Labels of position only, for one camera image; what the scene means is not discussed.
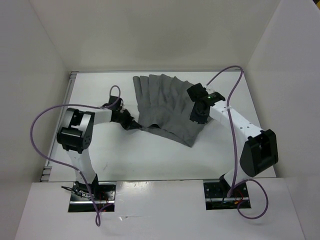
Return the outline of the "grey pleated skirt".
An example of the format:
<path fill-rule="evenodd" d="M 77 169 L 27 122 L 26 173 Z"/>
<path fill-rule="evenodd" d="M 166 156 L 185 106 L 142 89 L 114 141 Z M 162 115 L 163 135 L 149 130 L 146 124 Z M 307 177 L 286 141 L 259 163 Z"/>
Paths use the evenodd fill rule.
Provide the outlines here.
<path fill-rule="evenodd" d="M 165 74 L 134 76 L 133 86 L 142 130 L 192 147 L 203 124 L 190 120 L 194 106 L 187 89 L 188 81 Z"/>

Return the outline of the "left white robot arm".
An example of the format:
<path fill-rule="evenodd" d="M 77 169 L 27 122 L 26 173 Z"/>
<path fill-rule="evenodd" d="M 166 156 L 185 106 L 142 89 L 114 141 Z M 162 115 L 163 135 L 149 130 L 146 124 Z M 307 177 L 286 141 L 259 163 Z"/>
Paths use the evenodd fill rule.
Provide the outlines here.
<path fill-rule="evenodd" d="M 109 122 L 120 124 L 126 131 L 142 127 L 123 107 L 123 100 L 112 95 L 108 103 L 96 112 L 69 107 L 57 132 L 57 142 L 68 154 L 72 166 L 76 168 L 73 191 L 77 194 L 82 193 L 88 200 L 96 199 L 101 192 L 98 175 L 93 169 L 89 154 L 93 128 L 95 125 Z"/>

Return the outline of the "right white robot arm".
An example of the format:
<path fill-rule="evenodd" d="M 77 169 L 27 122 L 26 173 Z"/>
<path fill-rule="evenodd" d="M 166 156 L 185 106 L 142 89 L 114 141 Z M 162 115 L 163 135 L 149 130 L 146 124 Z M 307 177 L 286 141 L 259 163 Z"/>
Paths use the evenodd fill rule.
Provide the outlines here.
<path fill-rule="evenodd" d="M 208 93 L 200 83 L 188 88 L 187 93 L 194 103 L 191 121 L 205 124 L 212 118 L 233 134 L 236 165 L 219 178 L 219 191 L 223 196 L 231 196 L 241 182 L 257 176 L 279 161 L 274 131 L 254 125 L 231 106 L 227 106 L 226 99 L 220 93 Z"/>

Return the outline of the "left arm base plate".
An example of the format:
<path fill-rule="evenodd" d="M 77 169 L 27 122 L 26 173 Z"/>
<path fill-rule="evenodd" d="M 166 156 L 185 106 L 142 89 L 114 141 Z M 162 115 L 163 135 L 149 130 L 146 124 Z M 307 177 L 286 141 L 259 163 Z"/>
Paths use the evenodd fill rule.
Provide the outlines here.
<path fill-rule="evenodd" d="M 116 199 L 116 182 L 99 182 L 99 189 L 94 194 L 94 202 L 101 212 L 114 212 Z M 69 213 L 95 212 L 95 208 L 89 194 L 85 191 L 76 190 L 76 184 L 72 187 L 62 186 L 70 192 Z"/>

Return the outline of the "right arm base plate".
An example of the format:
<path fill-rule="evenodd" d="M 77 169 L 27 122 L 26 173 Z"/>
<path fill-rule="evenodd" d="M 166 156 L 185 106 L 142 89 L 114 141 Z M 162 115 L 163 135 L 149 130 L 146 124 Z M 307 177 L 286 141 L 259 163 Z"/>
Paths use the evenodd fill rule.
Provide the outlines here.
<path fill-rule="evenodd" d="M 205 207 L 207 211 L 213 210 L 233 210 L 250 209 L 250 197 L 247 184 L 243 183 L 237 186 L 230 197 L 227 197 L 227 190 L 223 190 L 222 185 L 217 179 L 204 180 L 203 190 L 205 198 Z"/>

